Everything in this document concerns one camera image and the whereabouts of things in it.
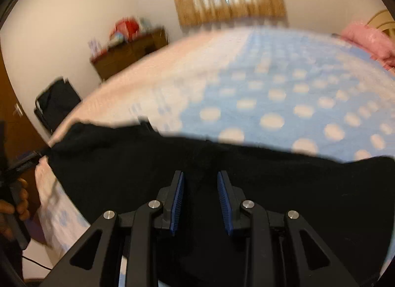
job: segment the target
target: wooden cabinet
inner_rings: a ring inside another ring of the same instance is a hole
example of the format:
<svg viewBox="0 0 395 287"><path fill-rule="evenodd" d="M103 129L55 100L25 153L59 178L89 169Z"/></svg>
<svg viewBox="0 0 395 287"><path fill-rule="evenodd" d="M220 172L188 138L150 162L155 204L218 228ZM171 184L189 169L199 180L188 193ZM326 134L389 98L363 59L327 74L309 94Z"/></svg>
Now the wooden cabinet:
<svg viewBox="0 0 395 287"><path fill-rule="evenodd" d="M129 43L123 43L109 49L107 53L92 60L91 63L100 78L105 81L147 54L166 45L165 30L157 28L138 36Z"/></svg>

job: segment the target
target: bed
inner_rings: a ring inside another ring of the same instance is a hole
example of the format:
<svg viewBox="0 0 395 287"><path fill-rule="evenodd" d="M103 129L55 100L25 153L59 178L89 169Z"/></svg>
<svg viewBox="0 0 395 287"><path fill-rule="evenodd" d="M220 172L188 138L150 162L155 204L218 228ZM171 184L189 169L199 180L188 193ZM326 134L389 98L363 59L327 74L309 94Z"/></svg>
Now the bed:
<svg viewBox="0 0 395 287"><path fill-rule="evenodd" d="M265 145L339 161L395 154L394 77L339 39L264 27L200 33L102 84L57 129L148 117L161 133ZM61 257L89 227L46 158L39 217ZM395 254L391 243L383 268Z"/></svg>

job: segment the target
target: black handle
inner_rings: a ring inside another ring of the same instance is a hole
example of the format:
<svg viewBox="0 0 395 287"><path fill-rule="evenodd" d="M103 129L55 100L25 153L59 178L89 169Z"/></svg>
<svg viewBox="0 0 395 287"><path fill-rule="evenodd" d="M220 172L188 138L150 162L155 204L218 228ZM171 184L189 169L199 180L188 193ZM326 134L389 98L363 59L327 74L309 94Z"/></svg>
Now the black handle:
<svg viewBox="0 0 395 287"><path fill-rule="evenodd" d="M2 187L0 190L0 199L15 207L15 213L13 215L5 215L5 219L11 228L15 240L19 244L19 247L22 250L25 250L30 243L30 235L23 221L19 219L19 214L16 210L16 206L20 202L19 192L21 188L22 184L19 180L13 182L9 186Z"/></svg>

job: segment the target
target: person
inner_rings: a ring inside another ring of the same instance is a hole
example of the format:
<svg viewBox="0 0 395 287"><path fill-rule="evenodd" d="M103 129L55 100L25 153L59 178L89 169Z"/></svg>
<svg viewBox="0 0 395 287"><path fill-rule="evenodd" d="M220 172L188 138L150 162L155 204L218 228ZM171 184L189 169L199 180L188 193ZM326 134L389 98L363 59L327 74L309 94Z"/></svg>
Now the person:
<svg viewBox="0 0 395 287"><path fill-rule="evenodd" d="M19 219L22 221L27 220L30 217L30 213L28 210L28 197L29 194L26 190L27 182L24 179L19 179L22 184L22 188L19 192L19 196L21 198L21 202L16 206L16 211L19 215ZM15 212L15 208L12 204L0 200L0 244L3 247L4 253L11 262L15 271L19 274L21 278L22 275L22 251L19 248L18 242L15 240L12 230L7 224L5 219L5 214L13 214ZM7 279L1 276L0 272L0 283L2 286L9 286L6 283Z"/></svg>

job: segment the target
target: black bag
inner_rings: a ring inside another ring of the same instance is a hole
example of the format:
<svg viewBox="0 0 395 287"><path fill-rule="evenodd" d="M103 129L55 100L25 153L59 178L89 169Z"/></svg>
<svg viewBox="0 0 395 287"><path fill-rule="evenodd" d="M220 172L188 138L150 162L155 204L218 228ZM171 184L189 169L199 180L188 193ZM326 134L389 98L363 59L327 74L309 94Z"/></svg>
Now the black bag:
<svg viewBox="0 0 395 287"><path fill-rule="evenodd" d="M68 80L59 78L36 98L34 114L53 134L64 118L81 102L81 98Z"/></svg>

